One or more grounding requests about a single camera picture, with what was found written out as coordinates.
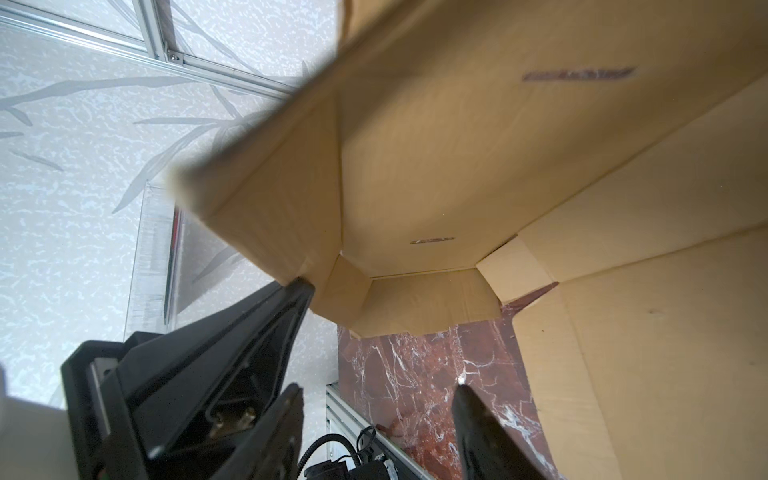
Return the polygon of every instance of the cardboard box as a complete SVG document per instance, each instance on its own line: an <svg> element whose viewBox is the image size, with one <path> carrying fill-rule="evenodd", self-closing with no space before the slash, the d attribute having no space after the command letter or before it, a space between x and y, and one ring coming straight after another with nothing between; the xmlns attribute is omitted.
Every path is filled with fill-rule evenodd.
<svg viewBox="0 0 768 480"><path fill-rule="evenodd" d="M360 336L560 282L515 329L567 478L765 477L763 6L347 2L344 40L183 204Z"/></svg>

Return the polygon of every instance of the open cardboard box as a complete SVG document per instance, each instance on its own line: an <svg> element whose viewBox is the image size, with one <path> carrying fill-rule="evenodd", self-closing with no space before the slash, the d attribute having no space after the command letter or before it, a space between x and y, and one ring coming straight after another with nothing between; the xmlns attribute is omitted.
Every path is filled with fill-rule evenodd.
<svg viewBox="0 0 768 480"><path fill-rule="evenodd" d="M515 331L565 477L765 478L764 5L346 7L338 58L182 203L359 336L559 282Z"/></svg>

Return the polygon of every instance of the aluminum frame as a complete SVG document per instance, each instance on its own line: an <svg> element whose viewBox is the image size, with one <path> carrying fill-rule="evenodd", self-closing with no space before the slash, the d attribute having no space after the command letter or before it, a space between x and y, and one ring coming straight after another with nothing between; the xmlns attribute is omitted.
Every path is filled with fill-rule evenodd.
<svg viewBox="0 0 768 480"><path fill-rule="evenodd" d="M145 67L245 94L285 100L296 87L225 67L192 55L168 51L157 20L154 0L134 0L144 40L44 12L11 0L0 0L0 25L64 41Z"/></svg>

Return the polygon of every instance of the red marble tabletop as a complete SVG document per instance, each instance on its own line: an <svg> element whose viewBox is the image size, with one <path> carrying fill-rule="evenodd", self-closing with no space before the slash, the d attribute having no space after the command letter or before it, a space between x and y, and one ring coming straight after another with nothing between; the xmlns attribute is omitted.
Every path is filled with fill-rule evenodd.
<svg viewBox="0 0 768 480"><path fill-rule="evenodd" d="M451 401L456 383L464 382L549 478L563 478L512 328L512 317L552 287L504 306L501 319L432 335L357 340L339 328L341 396L435 478L460 479Z"/></svg>

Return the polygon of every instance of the black device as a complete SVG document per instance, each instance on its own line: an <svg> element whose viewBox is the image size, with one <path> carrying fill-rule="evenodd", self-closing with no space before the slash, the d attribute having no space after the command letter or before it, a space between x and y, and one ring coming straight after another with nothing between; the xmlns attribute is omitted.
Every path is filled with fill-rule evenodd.
<svg viewBox="0 0 768 480"><path fill-rule="evenodd" d="M273 282L172 333L80 345L61 366L80 478L294 480L328 441L346 443L356 467L323 462L306 478L412 478L372 427L357 450L330 434L299 459L302 390L281 390L313 294L301 279ZM544 478L469 387L457 388L453 416L468 480Z"/></svg>

